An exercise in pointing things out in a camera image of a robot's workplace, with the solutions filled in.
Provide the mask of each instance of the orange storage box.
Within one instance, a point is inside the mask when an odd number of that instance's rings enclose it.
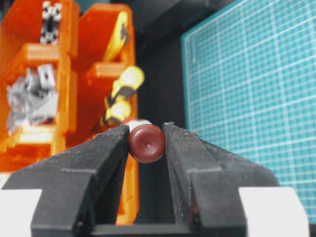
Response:
[[[0,172],[12,172],[93,137],[112,84],[135,64],[131,10],[121,4],[95,4],[81,18],[72,0],[62,4],[58,45],[40,44],[42,2],[16,0],[0,28]],[[121,11],[128,13],[129,41],[114,62],[102,57]],[[53,64],[58,111],[52,124],[24,126],[11,136],[6,130],[10,107],[6,87],[26,69]],[[130,99],[137,118],[137,95]],[[131,224],[139,210],[138,163],[128,157],[117,224]]]

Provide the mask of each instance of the yellow and black screwdriver handle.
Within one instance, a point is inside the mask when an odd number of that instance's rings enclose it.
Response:
[[[130,98],[144,82],[144,73],[137,66],[129,66],[113,82],[111,94],[104,99],[106,112],[100,118],[101,126],[112,126],[123,122],[131,114]]]
[[[108,47],[103,56],[104,62],[111,62],[116,59],[124,45],[128,42],[127,20],[127,12],[122,11],[118,14]]]

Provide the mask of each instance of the dark wall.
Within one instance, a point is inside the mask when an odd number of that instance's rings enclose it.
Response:
[[[171,8],[180,0],[112,0],[112,3],[123,3],[133,11],[134,27],[141,31],[150,22]]]
[[[113,0],[133,10],[136,40],[142,31],[179,0]],[[174,121],[184,127],[180,38],[170,40],[146,56],[136,58],[145,73],[145,82],[138,92],[139,118],[161,127]],[[136,223],[173,223],[168,167],[165,156],[153,164],[139,167],[140,212]]]

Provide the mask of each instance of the brown plastic cap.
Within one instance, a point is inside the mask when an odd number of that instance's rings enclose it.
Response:
[[[152,163],[164,154],[164,133],[155,125],[140,125],[130,133],[128,145],[134,159],[141,163]]]

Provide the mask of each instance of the cutting mat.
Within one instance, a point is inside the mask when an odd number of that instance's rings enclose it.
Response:
[[[187,129],[270,168],[316,223],[316,1],[237,0],[182,55]]]

